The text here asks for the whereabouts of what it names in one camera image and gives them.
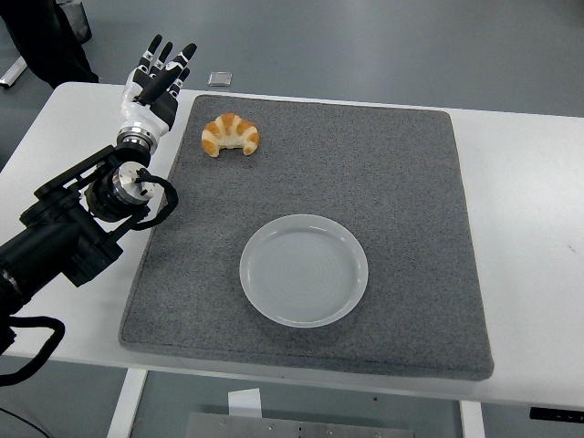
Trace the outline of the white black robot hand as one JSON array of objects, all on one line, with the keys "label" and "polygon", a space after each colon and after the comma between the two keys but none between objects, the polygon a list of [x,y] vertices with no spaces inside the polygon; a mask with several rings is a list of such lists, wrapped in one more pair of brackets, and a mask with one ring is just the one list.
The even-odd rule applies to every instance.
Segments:
[{"label": "white black robot hand", "polygon": [[155,144],[172,129],[178,95],[197,46],[190,43],[175,56],[172,49],[171,42],[163,43],[162,36],[155,36],[129,74],[121,98],[120,141],[136,136]]}]

